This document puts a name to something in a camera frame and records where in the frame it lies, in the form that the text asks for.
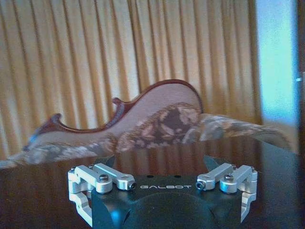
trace patterned fabric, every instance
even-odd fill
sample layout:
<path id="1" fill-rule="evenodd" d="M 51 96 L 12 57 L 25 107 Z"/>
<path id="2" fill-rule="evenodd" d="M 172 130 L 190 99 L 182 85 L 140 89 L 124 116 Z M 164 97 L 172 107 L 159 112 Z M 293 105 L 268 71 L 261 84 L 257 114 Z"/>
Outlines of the patterned fabric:
<path id="1" fill-rule="evenodd" d="M 172 104 L 119 137 L 116 152 L 155 148 L 180 143 L 185 133 L 198 123 L 200 111 L 187 103 Z"/>
<path id="2" fill-rule="evenodd" d="M 69 160 L 89 156 L 109 156 L 114 154 L 117 139 L 113 134 L 99 139 L 96 142 L 71 146 L 67 144 L 47 143 L 36 146 L 28 152 L 22 152 L 8 158 L 16 164 L 39 164 L 54 161 Z"/>
<path id="3" fill-rule="evenodd" d="M 289 141 L 274 127 L 256 125 L 229 118 L 224 115 L 201 114 L 200 124 L 197 128 L 191 128 L 185 135 L 183 143 L 189 144 L 195 141 L 206 141 L 223 137 L 235 137 L 252 135 L 270 144 L 291 149 Z"/>
<path id="4" fill-rule="evenodd" d="M 4 169 L 4 168 L 14 168 L 16 167 L 18 164 L 16 162 L 13 161 L 9 161 L 9 160 L 5 160 L 5 161 L 0 161 L 0 169 Z"/>

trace table surface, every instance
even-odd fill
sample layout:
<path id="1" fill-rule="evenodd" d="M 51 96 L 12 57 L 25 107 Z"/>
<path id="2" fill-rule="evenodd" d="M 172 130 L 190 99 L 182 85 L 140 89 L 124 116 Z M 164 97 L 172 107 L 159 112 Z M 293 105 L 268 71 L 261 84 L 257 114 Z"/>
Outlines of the table surface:
<path id="1" fill-rule="evenodd" d="M 113 167 L 133 175 L 206 173 L 203 156 L 254 166 L 257 200 L 241 228 L 305 228 L 305 172 L 298 155 L 250 137 L 138 150 Z M 90 228 L 69 201 L 67 172 L 95 157 L 0 170 L 0 228 Z"/>

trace bolt head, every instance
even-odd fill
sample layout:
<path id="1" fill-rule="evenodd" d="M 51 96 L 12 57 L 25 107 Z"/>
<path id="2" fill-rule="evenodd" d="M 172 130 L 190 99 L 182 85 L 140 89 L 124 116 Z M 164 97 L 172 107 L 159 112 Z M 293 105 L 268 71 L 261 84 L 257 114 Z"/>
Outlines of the bolt head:
<path id="1" fill-rule="evenodd" d="M 205 183 L 204 183 L 204 182 L 198 181 L 198 182 L 196 183 L 196 188 L 197 188 L 197 189 L 203 190 L 204 187 L 205 187 Z"/>
<path id="2" fill-rule="evenodd" d="M 102 175 L 100 175 L 100 181 L 105 182 L 105 181 L 108 181 L 108 179 L 109 179 L 109 177 L 108 177 L 107 174 L 102 174 Z"/>
<path id="3" fill-rule="evenodd" d="M 233 175 L 231 173 L 228 173 L 228 174 L 224 175 L 224 180 L 225 181 L 233 181 L 234 177 L 233 177 Z"/>
<path id="4" fill-rule="evenodd" d="M 134 190 L 137 186 L 137 183 L 133 182 L 129 184 L 129 190 Z"/>

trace curtain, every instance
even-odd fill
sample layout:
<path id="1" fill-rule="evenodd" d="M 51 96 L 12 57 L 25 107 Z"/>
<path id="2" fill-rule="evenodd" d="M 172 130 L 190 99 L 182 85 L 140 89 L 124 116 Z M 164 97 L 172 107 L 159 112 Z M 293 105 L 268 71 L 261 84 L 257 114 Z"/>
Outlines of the curtain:
<path id="1" fill-rule="evenodd" d="M 0 0 L 0 159 L 52 114 L 107 122 L 111 98 L 182 79 L 205 113 L 259 122 L 246 0 Z"/>

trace logo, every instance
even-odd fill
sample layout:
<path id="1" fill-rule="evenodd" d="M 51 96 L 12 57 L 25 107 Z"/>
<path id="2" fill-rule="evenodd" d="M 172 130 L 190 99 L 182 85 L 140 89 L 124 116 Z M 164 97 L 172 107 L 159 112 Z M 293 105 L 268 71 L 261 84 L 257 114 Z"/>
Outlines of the logo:
<path id="1" fill-rule="evenodd" d="M 166 185 L 164 187 L 161 187 L 161 186 L 156 186 L 156 185 L 141 185 L 140 188 L 143 188 L 143 189 L 151 189 L 151 188 L 155 188 L 155 189 L 181 189 L 181 188 L 187 188 L 187 189 L 190 189 L 191 188 L 191 185 Z"/>

